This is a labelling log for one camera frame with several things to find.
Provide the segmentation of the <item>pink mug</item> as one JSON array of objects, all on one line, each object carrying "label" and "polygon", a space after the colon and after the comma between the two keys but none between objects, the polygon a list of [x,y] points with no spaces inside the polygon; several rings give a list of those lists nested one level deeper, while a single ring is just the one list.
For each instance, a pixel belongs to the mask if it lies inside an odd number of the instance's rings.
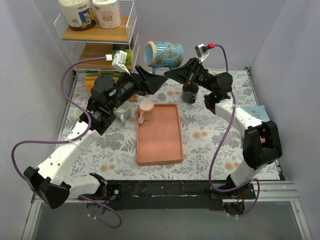
[{"label": "pink mug", "polygon": [[155,104],[152,100],[142,100],[138,105],[138,123],[142,124],[146,121],[151,121],[155,118]]}]

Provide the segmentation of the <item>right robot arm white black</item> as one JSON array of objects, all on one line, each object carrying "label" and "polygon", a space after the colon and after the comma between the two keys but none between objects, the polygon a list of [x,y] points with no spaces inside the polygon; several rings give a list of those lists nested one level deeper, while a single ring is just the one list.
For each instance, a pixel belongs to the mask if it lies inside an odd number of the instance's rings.
[{"label": "right robot arm white black", "polygon": [[210,94],[204,96],[205,107],[227,121],[229,128],[234,127],[241,134],[243,161],[227,177],[225,189],[212,187],[216,192],[227,193],[232,199],[239,198],[245,192],[244,186],[254,181],[261,169],[283,155],[276,123],[262,121],[238,107],[232,92],[232,75],[227,71],[212,75],[196,57],[164,74],[185,86],[196,84],[209,90]]}]

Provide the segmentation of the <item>blue butterfly mug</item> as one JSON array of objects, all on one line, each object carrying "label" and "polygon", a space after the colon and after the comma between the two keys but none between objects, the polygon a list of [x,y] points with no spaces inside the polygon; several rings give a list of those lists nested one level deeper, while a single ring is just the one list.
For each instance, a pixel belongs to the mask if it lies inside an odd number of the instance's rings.
[{"label": "blue butterfly mug", "polygon": [[184,60],[184,48],[178,42],[149,41],[144,50],[144,61],[156,74],[159,68],[178,68]]}]

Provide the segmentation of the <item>dark teal mug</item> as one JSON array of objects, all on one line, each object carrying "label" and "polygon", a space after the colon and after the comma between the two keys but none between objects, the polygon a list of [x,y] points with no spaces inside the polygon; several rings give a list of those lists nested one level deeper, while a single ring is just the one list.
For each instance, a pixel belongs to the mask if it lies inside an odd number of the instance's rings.
[{"label": "dark teal mug", "polygon": [[83,113],[84,113],[84,112],[83,112],[81,109],[76,108],[75,111],[74,111],[74,116],[75,116],[75,118],[76,118],[77,120],[79,120],[80,117],[81,117],[81,115],[82,115]]}]

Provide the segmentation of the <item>light blue white mug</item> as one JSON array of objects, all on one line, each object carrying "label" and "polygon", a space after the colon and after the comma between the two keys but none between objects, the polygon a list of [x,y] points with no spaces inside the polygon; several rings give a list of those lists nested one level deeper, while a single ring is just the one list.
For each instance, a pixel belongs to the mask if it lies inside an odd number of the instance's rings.
[{"label": "light blue white mug", "polygon": [[130,119],[132,115],[132,110],[129,101],[125,101],[121,106],[119,106],[115,111],[114,114],[121,123],[125,123],[127,120]]}]

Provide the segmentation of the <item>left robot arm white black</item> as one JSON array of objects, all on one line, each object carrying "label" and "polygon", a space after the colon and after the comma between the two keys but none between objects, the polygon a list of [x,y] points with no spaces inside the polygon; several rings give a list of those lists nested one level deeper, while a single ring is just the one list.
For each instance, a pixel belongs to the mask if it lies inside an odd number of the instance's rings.
[{"label": "left robot arm white black", "polygon": [[60,207],[70,197],[101,200],[107,193],[107,181],[97,173],[68,178],[71,166],[99,139],[116,120],[115,110],[134,95],[153,95],[167,81],[164,75],[152,74],[141,66],[136,73],[122,72],[117,81],[100,75],[91,88],[86,109],[67,138],[37,167],[23,173],[31,190],[51,209]]}]

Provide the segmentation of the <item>black mug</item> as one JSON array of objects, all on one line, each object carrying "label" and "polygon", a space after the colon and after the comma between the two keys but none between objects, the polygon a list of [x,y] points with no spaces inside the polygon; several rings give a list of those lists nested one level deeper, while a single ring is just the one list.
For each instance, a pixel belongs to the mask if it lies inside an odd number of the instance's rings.
[{"label": "black mug", "polygon": [[194,104],[198,95],[199,87],[195,83],[182,86],[182,100],[188,104]]}]

